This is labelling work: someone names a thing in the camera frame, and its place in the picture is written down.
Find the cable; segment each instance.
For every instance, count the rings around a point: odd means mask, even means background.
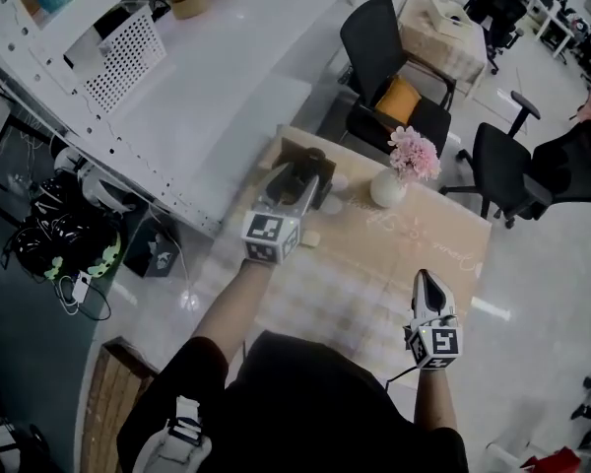
[[[398,379],[399,379],[401,376],[403,376],[403,375],[406,375],[406,374],[407,374],[407,373],[409,373],[409,372],[413,372],[413,371],[414,371],[416,368],[417,368],[417,367],[411,367],[411,368],[409,368],[408,370],[405,370],[404,372],[402,372],[402,373],[399,373],[399,374],[397,374],[396,376],[394,376],[393,378],[390,378],[389,380],[387,380],[387,381],[385,382],[385,392],[387,392],[387,389],[389,388],[389,386],[390,386],[390,383],[392,383],[394,380],[398,380]]]
[[[453,313],[449,313],[448,315],[443,315],[442,317],[434,317],[433,319],[429,319],[426,320],[425,322],[422,322],[421,324],[419,324],[418,328],[421,328],[423,326],[431,326],[432,323],[434,323],[435,321],[439,320],[440,321],[440,326],[442,325],[446,325],[447,321],[450,319],[456,319],[457,320],[457,315],[453,314]]]
[[[151,214],[151,217],[153,217],[156,221],[158,221],[158,223],[160,224],[160,226],[162,226],[164,228],[164,233],[168,236],[168,238],[170,239],[170,241],[172,241],[175,246],[177,247],[177,250],[179,250],[179,257],[181,259],[181,265],[184,268],[184,275],[186,276],[186,302],[190,302],[190,278],[188,277],[188,270],[186,268],[186,261],[184,260],[184,252],[182,251],[181,247],[179,246],[179,243],[177,243],[177,241],[175,240],[175,238],[173,238],[167,231],[166,227],[164,226],[164,224],[162,223],[162,221],[160,219],[158,219],[156,217],[156,215],[154,214],[153,210],[151,210],[151,203],[148,204],[148,209],[149,209],[149,214]]]
[[[99,318],[99,317],[94,317],[93,315],[91,315],[89,312],[83,310],[81,308],[81,304],[78,303],[76,300],[72,300],[71,303],[67,303],[66,302],[66,297],[63,294],[63,289],[61,288],[61,283],[63,282],[63,279],[68,279],[72,282],[72,279],[70,278],[70,276],[68,275],[63,275],[58,282],[56,282],[54,284],[54,288],[55,288],[55,295],[57,295],[57,298],[59,298],[59,301],[61,302],[61,306],[63,306],[64,311],[70,315],[71,317],[73,315],[76,315],[77,313],[82,313],[85,317],[87,317],[89,320],[93,320],[94,322],[103,322],[104,320],[108,320],[111,317],[111,306],[109,306],[109,302],[107,301],[107,298],[105,297],[105,295],[102,293],[102,291],[98,288],[96,288],[95,286],[93,286],[92,284],[88,284],[88,287],[90,289],[93,289],[94,291],[96,291],[100,297],[102,298],[102,300],[105,303],[105,306],[107,307],[107,317],[103,317],[103,318]],[[74,311],[69,309],[69,307],[73,306],[74,307]]]
[[[66,302],[66,297],[63,295],[63,289],[61,289],[61,283],[63,282],[63,279],[68,279],[72,282],[72,280],[70,279],[70,277],[68,275],[62,276],[59,279],[59,282],[57,282],[54,285],[55,286],[55,294],[59,298],[59,302],[61,303],[61,306],[63,306],[64,311],[72,317],[73,315],[76,315],[79,312],[79,304],[77,303],[77,301],[74,298],[72,299],[71,303]],[[69,310],[68,309],[69,306],[73,306],[74,311]]]
[[[89,320],[93,320],[94,322],[103,322],[104,320],[108,320],[111,317],[111,306],[109,306],[109,302],[107,301],[107,298],[105,297],[105,295],[102,293],[102,291],[99,288],[96,288],[92,284],[88,284],[88,287],[90,289],[96,291],[100,295],[100,297],[102,298],[103,302],[105,303],[105,306],[107,307],[107,317],[103,317],[103,318],[94,317],[89,312],[86,312],[85,310],[83,310],[81,307],[79,307],[79,312],[82,313]]]

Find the yellow pillow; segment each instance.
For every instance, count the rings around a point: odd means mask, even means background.
[[[376,104],[376,109],[390,117],[394,117],[403,124],[407,124],[420,100],[421,94],[416,91],[414,86],[402,77],[395,76],[387,93]]]

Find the desk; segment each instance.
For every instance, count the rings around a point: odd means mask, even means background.
[[[552,54],[552,58],[557,58],[558,55],[560,54],[560,52],[564,49],[564,47],[567,45],[567,43],[575,37],[575,35],[573,34],[573,32],[566,27],[557,17],[557,13],[560,10],[560,3],[557,2],[556,0],[553,1],[553,5],[552,5],[552,9],[548,9],[545,5],[543,5],[543,3],[541,2],[541,0],[530,0],[530,3],[528,4],[528,14],[530,13],[530,11],[532,10],[532,8],[534,6],[538,6],[541,8],[542,11],[544,11],[547,14],[547,17],[545,18],[545,20],[543,21],[543,24],[541,25],[541,28],[539,29],[539,31],[537,32],[537,34],[534,36],[534,40],[538,41],[541,39],[541,36],[543,36],[543,34],[545,33],[545,31],[547,30],[548,26],[550,25],[550,22],[554,22],[556,23],[556,25],[564,32],[564,40],[560,43],[560,45],[556,48],[556,50],[554,51],[554,54]]]
[[[417,271],[428,268],[446,282],[464,316],[481,274],[491,224],[418,183],[407,187],[398,206],[381,210],[369,198],[369,183],[383,165],[282,127],[250,171],[194,284],[207,303],[238,270],[242,219],[282,138],[321,149],[337,167],[331,194],[304,219],[306,229],[321,234],[320,244],[296,248],[276,268],[257,320],[266,329],[329,345],[375,376],[391,378],[414,365],[405,350],[403,326],[412,317]],[[402,382],[417,379],[408,375]]]
[[[427,14],[427,0],[407,0],[399,18],[403,47],[458,81],[471,84],[471,98],[486,73],[482,27],[473,24],[465,40],[438,33]]]

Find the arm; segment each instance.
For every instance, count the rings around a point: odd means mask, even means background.
[[[192,336],[209,338],[215,342],[229,364],[256,317],[273,271],[271,266],[245,259]]]
[[[455,411],[444,370],[422,370],[414,410],[414,423],[425,431],[457,430]]]

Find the perforated metal panel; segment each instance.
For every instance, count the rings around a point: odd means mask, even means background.
[[[106,113],[112,113],[131,90],[166,56],[149,7],[134,13],[99,46],[105,73],[85,84]]]

